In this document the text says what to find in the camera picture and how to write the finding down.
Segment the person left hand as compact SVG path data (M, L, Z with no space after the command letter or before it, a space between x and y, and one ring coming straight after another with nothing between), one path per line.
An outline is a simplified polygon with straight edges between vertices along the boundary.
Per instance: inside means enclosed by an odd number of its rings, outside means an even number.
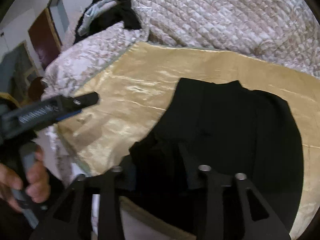
M43 163L44 153L39 145L36 145L35 163L27 172L29 186L27 195L35 203L45 202L50 195L49 175ZM1 164L1 199L17 212L22 212L16 199L12 195L12 189L23 189L23 182L15 171Z

